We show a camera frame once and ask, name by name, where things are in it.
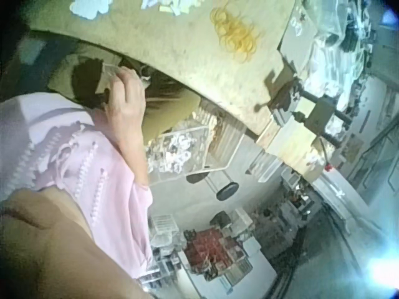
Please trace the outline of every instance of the wooden table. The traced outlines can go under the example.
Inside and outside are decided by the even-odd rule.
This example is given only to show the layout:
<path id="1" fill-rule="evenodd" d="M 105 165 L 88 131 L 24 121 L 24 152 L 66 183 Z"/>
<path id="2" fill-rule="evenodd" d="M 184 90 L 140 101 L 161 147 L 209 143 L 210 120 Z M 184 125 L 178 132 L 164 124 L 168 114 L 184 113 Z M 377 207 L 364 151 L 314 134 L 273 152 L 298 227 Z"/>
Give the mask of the wooden table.
<path id="1" fill-rule="evenodd" d="M 294 0 L 234 1 L 242 16 L 264 33 L 252 60 L 245 63 L 235 61 L 219 44 L 209 19 L 218 6 L 215 1 L 205 0 L 189 14 L 175 17 L 157 7 L 140 10 L 141 0 L 114 0 L 108 13 L 92 21 L 73 15 L 71 2 L 32 1 L 24 11 L 29 27 L 86 40 L 151 65 L 212 100 L 257 135 L 270 122 L 265 79 L 283 70 L 277 46 Z M 280 86 L 274 86 L 274 92 Z"/>

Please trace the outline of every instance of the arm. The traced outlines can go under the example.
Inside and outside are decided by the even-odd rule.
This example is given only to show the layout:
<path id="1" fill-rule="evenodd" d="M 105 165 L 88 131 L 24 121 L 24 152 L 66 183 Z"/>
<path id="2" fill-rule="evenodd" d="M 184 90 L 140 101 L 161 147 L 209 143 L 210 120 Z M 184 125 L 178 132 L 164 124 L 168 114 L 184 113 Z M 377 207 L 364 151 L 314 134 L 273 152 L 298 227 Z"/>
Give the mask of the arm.
<path id="1" fill-rule="evenodd" d="M 105 113 L 123 158 L 135 175 L 135 182 L 148 186 L 148 165 L 143 144 L 145 111 L 143 84 L 134 70 L 121 68 L 110 82 Z"/>
<path id="2" fill-rule="evenodd" d="M 141 132 L 138 136 L 133 137 L 131 142 L 120 143 L 119 148 L 135 175 L 135 182 L 142 186 L 148 186 L 148 165 Z"/>

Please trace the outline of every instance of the floor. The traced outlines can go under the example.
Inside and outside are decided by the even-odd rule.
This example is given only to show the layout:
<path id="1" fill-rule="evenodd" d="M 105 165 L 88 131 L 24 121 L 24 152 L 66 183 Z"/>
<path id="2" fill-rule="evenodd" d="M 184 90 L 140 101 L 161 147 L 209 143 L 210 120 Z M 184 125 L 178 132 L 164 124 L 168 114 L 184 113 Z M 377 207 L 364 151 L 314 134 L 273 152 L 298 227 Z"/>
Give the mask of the floor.
<path id="1" fill-rule="evenodd" d="M 247 211 L 253 210 L 279 188 L 282 171 L 280 168 L 266 183 L 258 183 L 255 177 L 245 174 L 260 150 L 250 137 L 244 136 L 230 167 L 226 170 L 240 187 L 227 201 L 218 201 L 205 181 L 192 185 L 182 178 L 152 187 L 154 202 L 150 207 L 150 215 L 173 214 L 180 229 L 205 229 L 213 216 L 220 211 L 229 212 L 241 206 Z M 211 173 L 209 178 L 219 189 L 229 183 L 221 171 Z"/>
<path id="2" fill-rule="evenodd" d="M 21 62 L 20 72 L 14 80 L 2 86 L 0 98 L 7 99 L 18 94 L 47 90 L 47 81 L 52 70 L 64 55 L 74 48 L 74 41 L 59 36 L 33 36 L 23 40 L 18 47 L 18 59 Z M 261 148 L 253 139 L 244 139 L 227 169 L 229 176 L 239 183 L 238 192 L 227 201 L 219 202 L 215 193 L 201 181 L 195 185 L 186 182 L 185 178 L 153 186 L 153 204 L 150 215 L 173 214 L 180 229 L 205 229 L 209 221 L 218 212 L 230 212 L 237 207 L 253 210 L 260 202 L 270 198 L 279 187 L 280 173 L 276 171 L 267 183 L 258 183 L 256 178 L 245 174 L 249 165 L 259 154 Z M 209 178 L 218 189 L 229 183 L 223 172 L 211 173 Z"/>

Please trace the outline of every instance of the pink dress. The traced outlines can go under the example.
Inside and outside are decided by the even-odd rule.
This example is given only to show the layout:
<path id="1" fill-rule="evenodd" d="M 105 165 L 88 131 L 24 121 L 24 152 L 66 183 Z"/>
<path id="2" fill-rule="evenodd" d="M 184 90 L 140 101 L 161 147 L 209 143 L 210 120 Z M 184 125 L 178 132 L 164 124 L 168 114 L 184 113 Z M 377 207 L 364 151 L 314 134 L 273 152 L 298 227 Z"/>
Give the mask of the pink dress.
<path id="1" fill-rule="evenodd" d="M 132 278 L 151 261 L 151 191 L 113 143 L 107 119 L 54 93 L 0 105 L 0 200 L 14 190 L 56 185 L 81 208 L 95 243 Z"/>

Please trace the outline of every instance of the clear plastic container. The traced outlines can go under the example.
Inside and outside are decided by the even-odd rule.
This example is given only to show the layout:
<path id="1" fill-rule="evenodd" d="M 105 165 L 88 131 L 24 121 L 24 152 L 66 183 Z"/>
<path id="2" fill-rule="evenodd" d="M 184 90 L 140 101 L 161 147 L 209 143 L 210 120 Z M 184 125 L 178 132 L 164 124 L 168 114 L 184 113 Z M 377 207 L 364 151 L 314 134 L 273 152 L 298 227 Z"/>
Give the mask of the clear plastic container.
<path id="1" fill-rule="evenodd" d="M 345 38 L 348 0 L 306 0 L 304 7 L 318 30 Z"/>
<path id="2" fill-rule="evenodd" d="M 262 150 L 249 165 L 247 172 L 257 178 L 259 183 L 267 182 L 280 168 L 283 162 L 272 154 Z"/>
<path id="3" fill-rule="evenodd" d="M 224 170 L 229 167 L 244 138 L 246 126 L 205 99 L 201 101 L 192 118 L 208 126 L 210 130 L 205 166 L 199 173 Z"/>
<path id="4" fill-rule="evenodd" d="M 150 184 L 170 181 L 204 169 L 209 127 L 197 121 L 180 123 L 147 147 Z"/>

